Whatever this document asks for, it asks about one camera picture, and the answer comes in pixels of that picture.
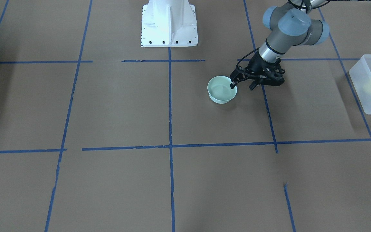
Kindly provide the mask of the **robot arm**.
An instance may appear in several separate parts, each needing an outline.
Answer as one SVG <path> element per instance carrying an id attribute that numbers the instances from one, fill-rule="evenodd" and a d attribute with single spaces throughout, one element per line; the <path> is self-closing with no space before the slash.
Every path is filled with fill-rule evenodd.
<path id="1" fill-rule="evenodd" d="M 271 33 L 264 43 L 250 52 L 246 67 L 236 64 L 230 75 L 230 88 L 252 80 L 249 88 L 259 85 L 280 86 L 285 70 L 280 62 L 293 46 L 322 44 L 329 36 L 329 25 L 309 17 L 309 13 L 328 4 L 328 0 L 289 0 L 283 6 L 271 6 L 263 14 L 262 23 Z"/>

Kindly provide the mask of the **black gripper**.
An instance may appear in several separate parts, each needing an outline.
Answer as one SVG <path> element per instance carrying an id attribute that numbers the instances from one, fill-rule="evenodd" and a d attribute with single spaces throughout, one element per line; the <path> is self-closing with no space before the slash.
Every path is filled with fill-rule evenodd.
<path id="1" fill-rule="evenodd" d="M 231 89 L 234 89 L 238 83 L 246 81 L 248 77 L 252 77 L 255 75 L 264 76 L 266 77 L 265 69 L 268 68 L 270 65 L 269 62 L 264 60 L 258 52 L 254 52 L 252 58 L 250 59 L 246 68 L 242 68 L 241 66 L 236 66 L 233 72 L 230 75 Z M 263 84 L 262 77 L 255 77 L 253 78 L 253 82 L 250 84 L 249 89 L 253 91 L 257 86 Z"/>

